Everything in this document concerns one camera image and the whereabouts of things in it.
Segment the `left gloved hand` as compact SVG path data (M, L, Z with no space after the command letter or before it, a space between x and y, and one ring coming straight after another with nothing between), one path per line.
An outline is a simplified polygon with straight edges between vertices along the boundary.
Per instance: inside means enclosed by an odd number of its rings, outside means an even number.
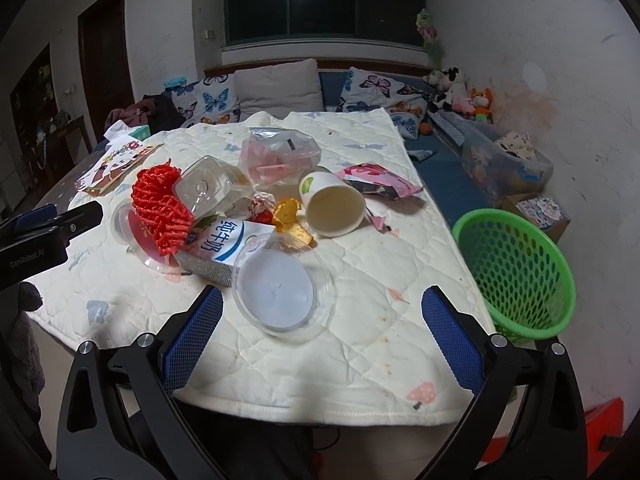
M39 395L46 385L28 312L42 306L32 283L21 282L1 292L1 339L8 346L9 376L26 405L39 411Z

